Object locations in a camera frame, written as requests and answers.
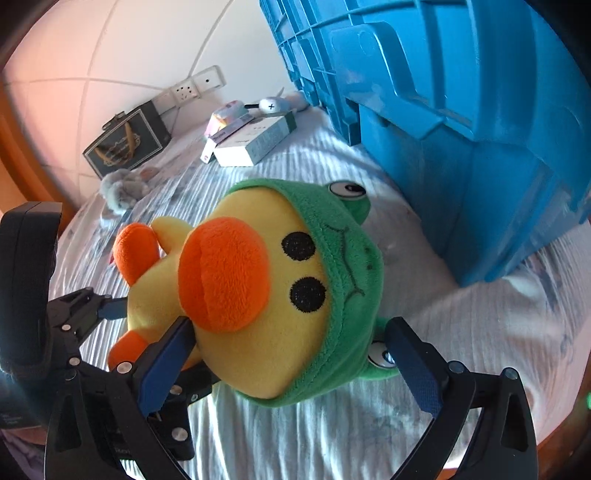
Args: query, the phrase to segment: blue storage bin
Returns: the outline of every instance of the blue storage bin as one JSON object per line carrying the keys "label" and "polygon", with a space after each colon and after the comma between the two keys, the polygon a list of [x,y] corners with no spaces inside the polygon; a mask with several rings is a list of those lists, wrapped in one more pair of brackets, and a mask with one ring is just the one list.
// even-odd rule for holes
{"label": "blue storage bin", "polygon": [[524,0],[261,0],[295,85],[400,186],[462,286],[591,213],[591,88]]}

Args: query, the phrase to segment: bed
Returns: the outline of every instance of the bed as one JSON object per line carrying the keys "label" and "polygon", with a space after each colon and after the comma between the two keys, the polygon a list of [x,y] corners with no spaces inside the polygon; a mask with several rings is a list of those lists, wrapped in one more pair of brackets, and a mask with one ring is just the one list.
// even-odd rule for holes
{"label": "bed", "polygon": [[[298,114],[297,125],[253,168],[201,163],[203,128],[173,139],[149,162],[161,171],[132,211],[114,215],[99,196],[81,208],[61,237],[50,297],[86,286],[126,295],[111,257],[117,231],[161,215],[197,224],[242,179],[355,180],[372,200],[364,228],[384,256],[380,314],[405,317],[446,359],[461,360],[472,371],[498,374],[515,367],[538,443],[548,438],[571,412],[589,359],[591,226],[571,231],[503,279],[459,289],[412,208],[363,147],[348,147],[320,109]],[[124,331],[123,320],[104,322],[83,345],[84,359],[106,368],[108,350]],[[390,478],[430,421],[401,377],[355,381],[275,410],[250,404],[219,384],[189,415],[197,455],[183,466],[192,478],[211,480]],[[476,413],[447,468],[459,465],[475,422]],[[141,478],[133,463],[126,469]]]}

